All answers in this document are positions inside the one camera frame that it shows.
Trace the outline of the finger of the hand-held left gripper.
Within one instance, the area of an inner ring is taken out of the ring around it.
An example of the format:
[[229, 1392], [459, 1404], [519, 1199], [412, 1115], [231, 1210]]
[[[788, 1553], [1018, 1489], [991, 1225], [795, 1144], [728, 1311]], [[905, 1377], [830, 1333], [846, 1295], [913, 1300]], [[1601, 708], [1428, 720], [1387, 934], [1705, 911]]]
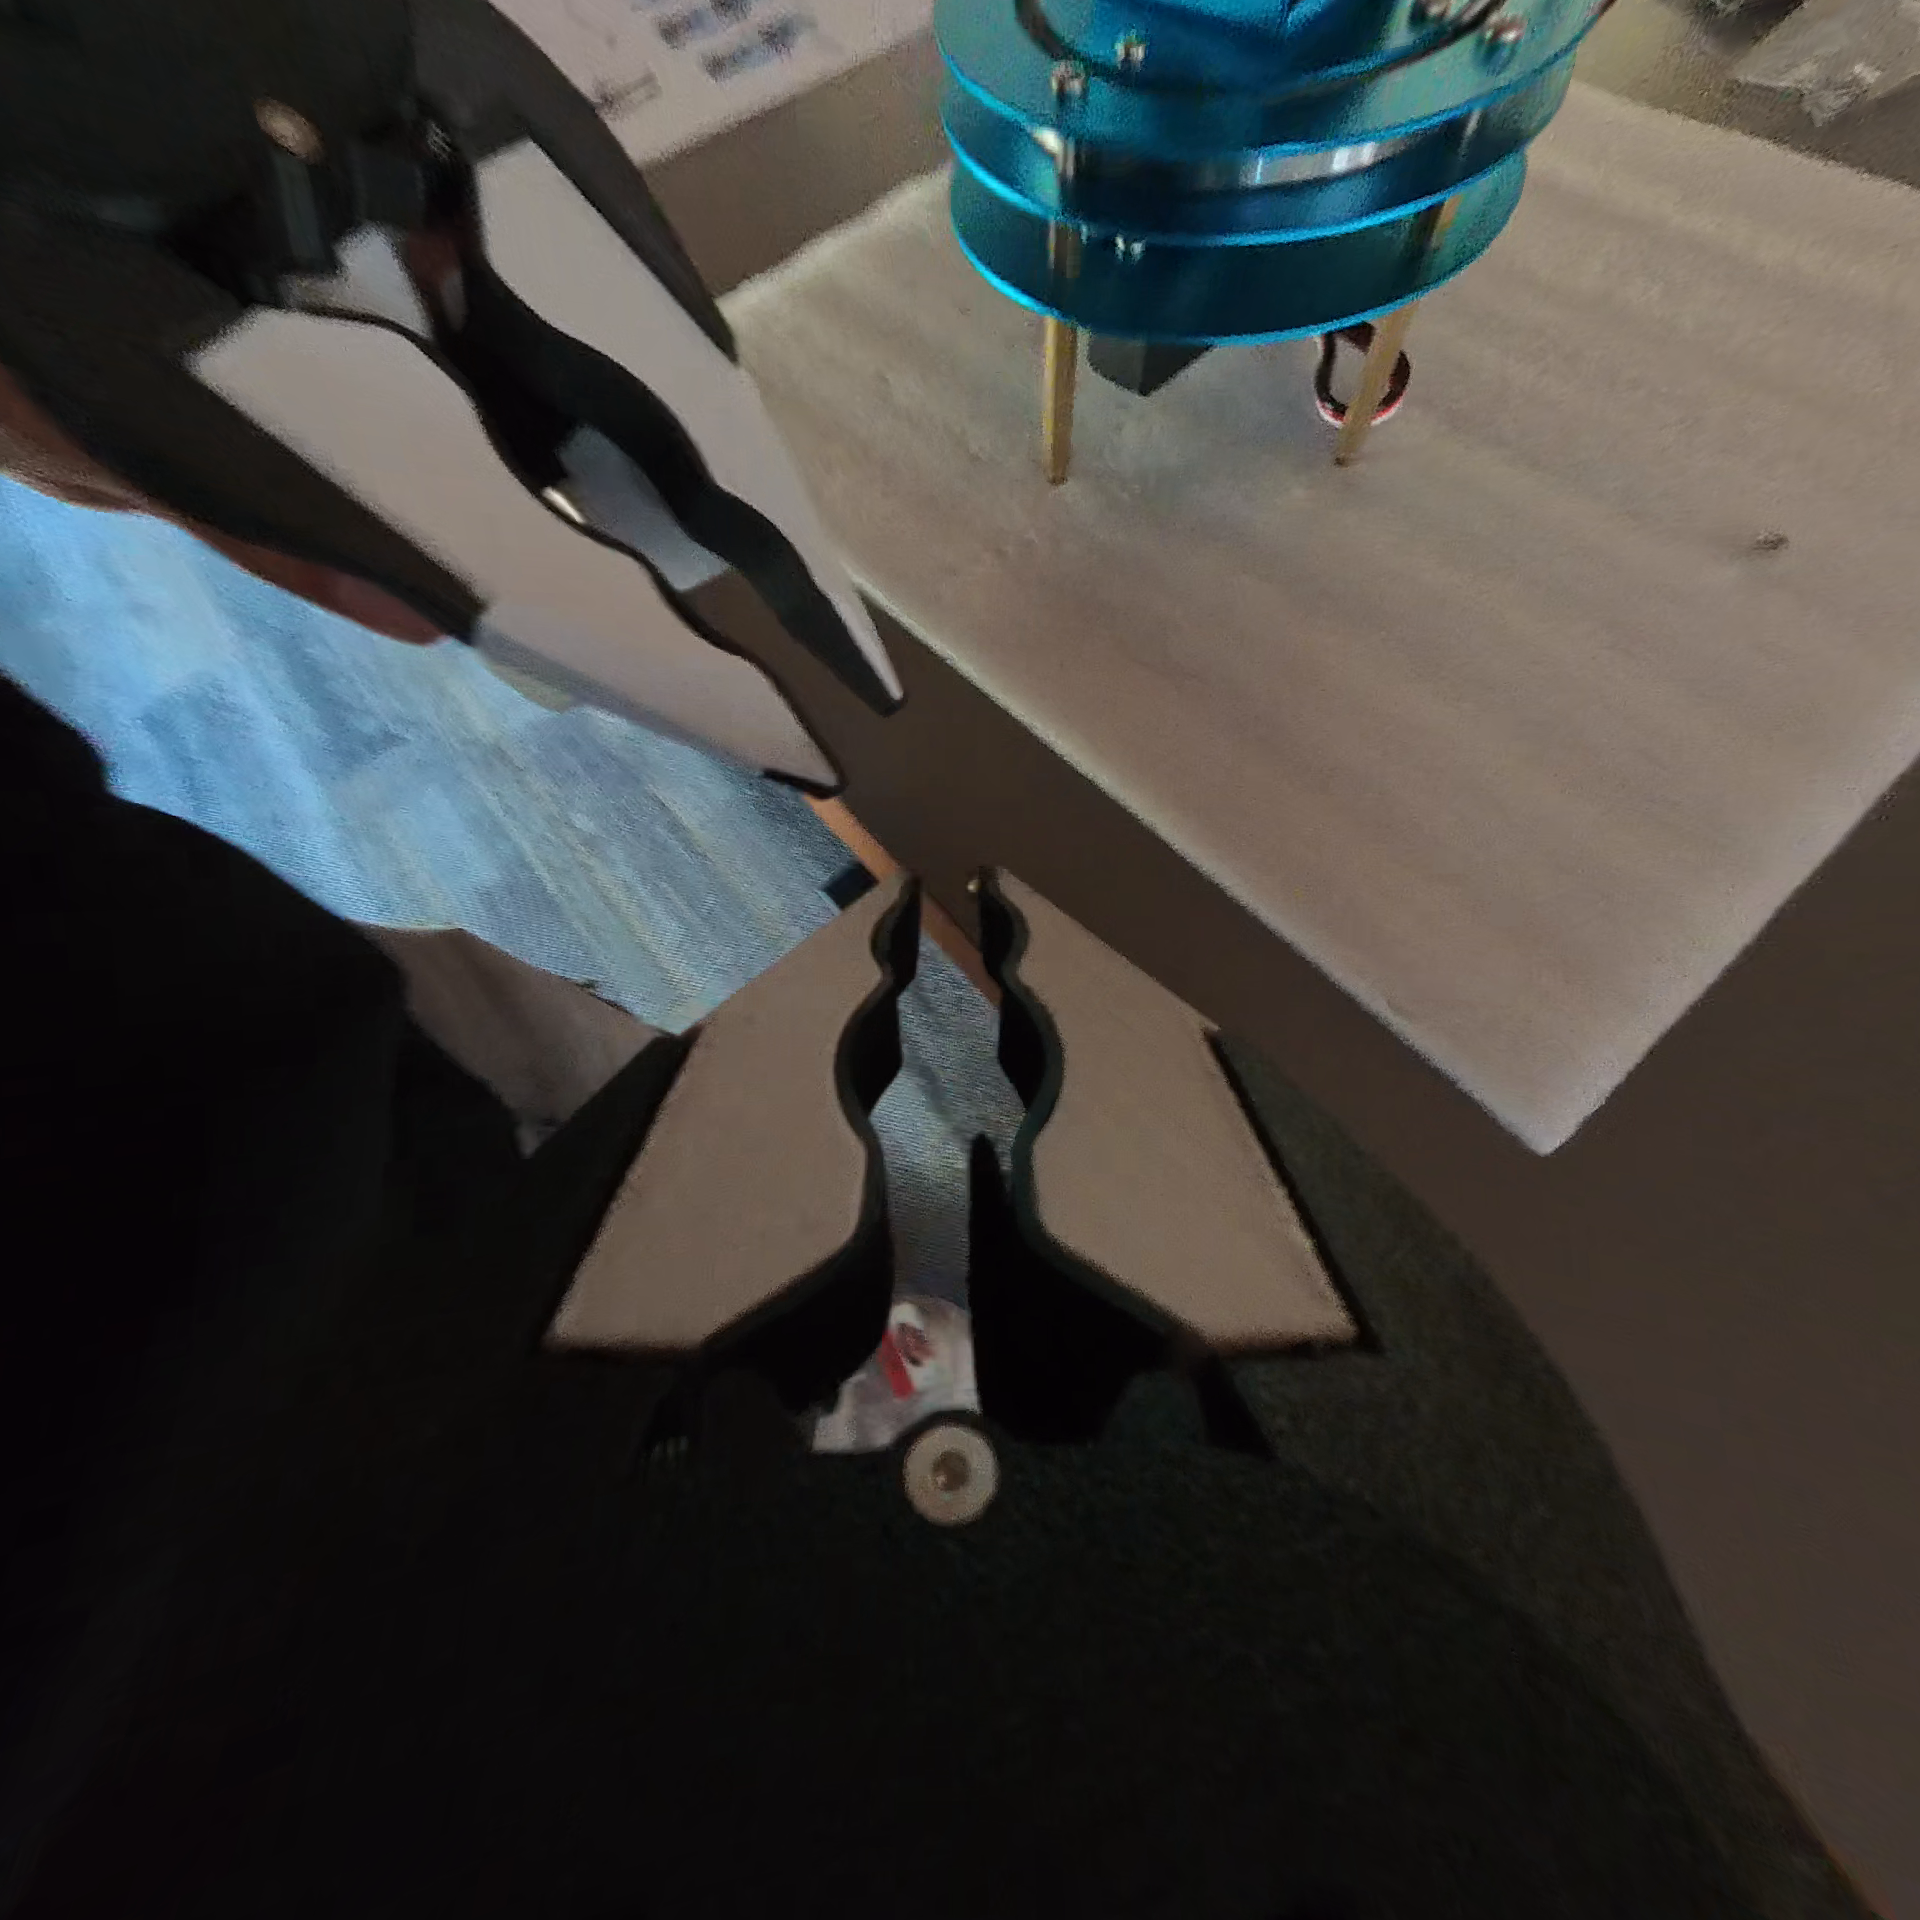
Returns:
[[402, 331], [254, 310], [191, 371], [470, 591], [467, 644], [509, 682], [838, 789], [779, 685], [702, 639], [638, 554], [542, 502]]
[[886, 716], [903, 681], [784, 446], [732, 331], [618, 143], [584, 183], [534, 140], [447, 145], [440, 347], [509, 463], [589, 541], [629, 554], [640, 606], [598, 623], [519, 611], [492, 670], [621, 716], [788, 716], [765, 667], [705, 627], [690, 591], [728, 573], [834, 685]]

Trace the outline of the dark grey desk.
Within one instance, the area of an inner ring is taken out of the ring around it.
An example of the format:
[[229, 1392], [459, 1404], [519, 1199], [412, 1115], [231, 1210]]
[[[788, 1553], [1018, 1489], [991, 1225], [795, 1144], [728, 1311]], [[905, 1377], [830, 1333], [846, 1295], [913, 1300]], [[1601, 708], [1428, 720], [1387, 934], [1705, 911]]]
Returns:
[[[1917, 187], [1917, 83], [1827, 127], [1734, 83], [1786, 5], [1622, 5], [1582, 83]], [[920, 34], [667, 168], [741, 279], [934, 160]], [[884, 611], [913, 682], [833, 691], [852, 813], [952, 915], [1006, 862], [1415, 1188], [1596, 1414], [1798, 1808], [1917, 1916], [1917, 763], [1544, 1154]]]

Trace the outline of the white foam sheet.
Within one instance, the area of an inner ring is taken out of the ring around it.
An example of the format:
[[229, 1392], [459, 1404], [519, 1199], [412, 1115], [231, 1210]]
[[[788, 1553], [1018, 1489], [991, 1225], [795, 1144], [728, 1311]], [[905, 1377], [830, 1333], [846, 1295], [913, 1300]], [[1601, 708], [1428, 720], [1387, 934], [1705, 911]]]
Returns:
[[946, 179], [726, 310], [860, 587], [1533, 1151], [1917, 763], [1917, 187], [1574, 83], [1354, 469], [1086, 393]]

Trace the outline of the small clear screw bag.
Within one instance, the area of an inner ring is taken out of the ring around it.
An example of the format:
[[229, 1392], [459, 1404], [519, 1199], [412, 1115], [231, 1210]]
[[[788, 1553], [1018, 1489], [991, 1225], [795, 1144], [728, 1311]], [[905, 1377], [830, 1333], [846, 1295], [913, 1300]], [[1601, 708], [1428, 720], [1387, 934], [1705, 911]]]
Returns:
[[1815, 127], [1917, 83], [1917, 5], [1802, 5], [1734, 71]]

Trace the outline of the blue toy robot arm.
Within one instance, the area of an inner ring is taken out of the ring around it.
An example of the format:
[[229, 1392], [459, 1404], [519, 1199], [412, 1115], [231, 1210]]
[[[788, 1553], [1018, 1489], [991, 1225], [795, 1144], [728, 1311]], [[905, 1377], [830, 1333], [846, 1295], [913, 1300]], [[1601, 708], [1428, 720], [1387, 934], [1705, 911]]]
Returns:
[[950, 223], [1043, 320], [1041, 463], [1083, 353], [1150, 396], [1221, 347], [1317, 340], [1359, 462], [1419, 305], [1511, 223], [1608, 5], [937, 5]]

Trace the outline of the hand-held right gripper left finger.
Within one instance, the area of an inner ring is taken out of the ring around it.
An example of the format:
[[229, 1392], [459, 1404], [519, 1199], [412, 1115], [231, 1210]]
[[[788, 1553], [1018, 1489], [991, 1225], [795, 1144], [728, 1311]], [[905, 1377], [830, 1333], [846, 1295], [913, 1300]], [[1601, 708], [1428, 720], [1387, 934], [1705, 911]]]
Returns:
[[555, 1351], [868, 1358], [894, 1295], [875, 1113], [903, 1071], [920, 884], [855, 904], [693, 1032], [547, 1328]]

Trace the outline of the person's white sneaker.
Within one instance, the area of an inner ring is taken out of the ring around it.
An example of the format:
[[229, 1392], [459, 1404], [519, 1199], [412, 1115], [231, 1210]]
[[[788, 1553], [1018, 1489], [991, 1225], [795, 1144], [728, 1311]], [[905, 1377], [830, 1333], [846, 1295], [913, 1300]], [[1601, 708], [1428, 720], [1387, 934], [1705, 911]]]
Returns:
[[875, 1356], [814, 1422], [810, 1448], [826, 1456], [886, 1453], [920, 1428], [974, 1418], [979, 1406], [972, 1311], [905, 1294], [890, 1302]]

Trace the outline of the person's grey trousers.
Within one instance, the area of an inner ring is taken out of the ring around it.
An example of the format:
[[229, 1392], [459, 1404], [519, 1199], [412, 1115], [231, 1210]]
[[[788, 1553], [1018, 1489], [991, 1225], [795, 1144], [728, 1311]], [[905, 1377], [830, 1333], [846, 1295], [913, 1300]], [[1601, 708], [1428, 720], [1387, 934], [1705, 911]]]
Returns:
[[402, 974], [412, 1021], [507, 1109], [531, 1157], [661, 1028], [592, 986], [452, 924], [357, 924]]

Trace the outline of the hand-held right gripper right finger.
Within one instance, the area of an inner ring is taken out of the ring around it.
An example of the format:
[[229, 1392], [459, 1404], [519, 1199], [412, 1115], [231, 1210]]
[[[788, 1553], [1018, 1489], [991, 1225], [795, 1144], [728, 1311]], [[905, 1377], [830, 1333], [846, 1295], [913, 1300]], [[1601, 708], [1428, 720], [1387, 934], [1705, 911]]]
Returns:
[[979, 922], [1041, 1252], [1209, 1356], [1359, 1346], [1212, 1021], [1017, 875], [980, 875]]

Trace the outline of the printed instruction sheet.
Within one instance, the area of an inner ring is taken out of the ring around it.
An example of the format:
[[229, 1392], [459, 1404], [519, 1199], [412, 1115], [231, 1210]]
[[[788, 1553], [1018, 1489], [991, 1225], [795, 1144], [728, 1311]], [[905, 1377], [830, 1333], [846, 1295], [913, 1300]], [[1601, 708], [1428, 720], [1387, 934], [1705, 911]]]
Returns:
[[633, 162], [804, 98], [934, 29], [934, 5], [495, 5]]

